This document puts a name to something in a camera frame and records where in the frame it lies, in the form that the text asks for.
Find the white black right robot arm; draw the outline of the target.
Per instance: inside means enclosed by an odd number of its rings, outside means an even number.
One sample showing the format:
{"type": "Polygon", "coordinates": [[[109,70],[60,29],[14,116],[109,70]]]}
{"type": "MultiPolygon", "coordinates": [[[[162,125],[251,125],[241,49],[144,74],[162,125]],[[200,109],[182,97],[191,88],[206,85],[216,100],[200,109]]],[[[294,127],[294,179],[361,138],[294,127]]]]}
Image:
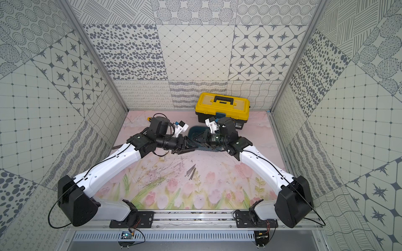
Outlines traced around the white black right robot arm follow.
{"type": "Polygon", "coordinates": [[[258,224],[264,220],[280,220],[294,228],[314,208],[308,181],[280,169],[269,161],[253,143],[241,137],[231,118],[207,119],[207,128],[193,134],[192,140],[207,149],[227,152],[254,170],[276,194],[275,200],[259,200],[249,208],[250,220],[258,224]]]}

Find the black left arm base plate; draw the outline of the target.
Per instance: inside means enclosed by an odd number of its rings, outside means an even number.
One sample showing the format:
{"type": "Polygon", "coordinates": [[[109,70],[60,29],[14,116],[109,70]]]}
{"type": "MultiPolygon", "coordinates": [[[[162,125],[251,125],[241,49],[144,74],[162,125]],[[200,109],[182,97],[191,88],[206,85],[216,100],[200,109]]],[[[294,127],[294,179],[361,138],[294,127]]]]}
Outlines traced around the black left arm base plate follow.
{"type": "Polygon", "coordinates": [[[152,227],[153,219],[155,216],[154,211],[138,211],[138,209],[128,200],[124,199],[125,203],[129,208],[130,212],[128,216],[122,221],[112,220],[110,222],[111,229],[119,228],[146,228],[152,227]]]}

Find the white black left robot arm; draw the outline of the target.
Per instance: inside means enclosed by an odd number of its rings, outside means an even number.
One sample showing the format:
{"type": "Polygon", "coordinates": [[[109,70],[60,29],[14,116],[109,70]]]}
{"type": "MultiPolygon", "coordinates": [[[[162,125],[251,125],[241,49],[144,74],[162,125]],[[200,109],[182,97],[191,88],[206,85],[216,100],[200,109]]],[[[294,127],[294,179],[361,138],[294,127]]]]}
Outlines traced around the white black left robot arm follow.
{"type": "Polygon", "coordinates": [[[74,227],[91,220],[110,220],[118,227],[134,227],[140,217],[138,209],[128,200],[107,201],[96,199],[96,193],[128,166],[161,148],[173,154],[184,154],[198,148],[197,144],[173,131],[173,124],[165,117],[153,117],[149,127],[131,136],[114,154],[89,170],[58,181],[57,205],[74,227]]]}

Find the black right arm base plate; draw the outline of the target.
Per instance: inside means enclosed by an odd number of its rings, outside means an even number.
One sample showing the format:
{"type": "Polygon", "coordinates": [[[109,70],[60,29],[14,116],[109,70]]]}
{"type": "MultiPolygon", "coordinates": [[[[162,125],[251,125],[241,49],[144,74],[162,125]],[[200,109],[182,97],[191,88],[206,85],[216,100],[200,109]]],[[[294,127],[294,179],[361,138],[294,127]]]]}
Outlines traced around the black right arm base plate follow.
{"type": "Polygon", "coordinates": [[[278,216],[274,204],[274,200],[259,200],[246,211],[235,210],[232,215],[237,228],[277,228],[278,216]]]}

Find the teal plastic storage box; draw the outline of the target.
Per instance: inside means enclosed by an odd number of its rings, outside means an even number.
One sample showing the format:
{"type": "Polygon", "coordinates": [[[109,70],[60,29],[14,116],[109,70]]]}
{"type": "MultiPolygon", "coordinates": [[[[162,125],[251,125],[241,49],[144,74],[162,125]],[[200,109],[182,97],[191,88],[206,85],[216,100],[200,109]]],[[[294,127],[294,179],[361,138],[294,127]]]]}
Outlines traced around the teal plastic storage box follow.
{"type": "Polygon", "coordinates": [[[189,128],[187,136],[189,137],[190,140],[192,140],[193,142],[195,142],[197,144],[197,146],[198,146],[197,150],[213,152],[214,151],[213,149],[202,146],[201,144],[199,144],[195,141],[196,136],[204,133],[205,130],[209,130],[209,128],[206,126],[193,126],[193,127],[189,128]]]}

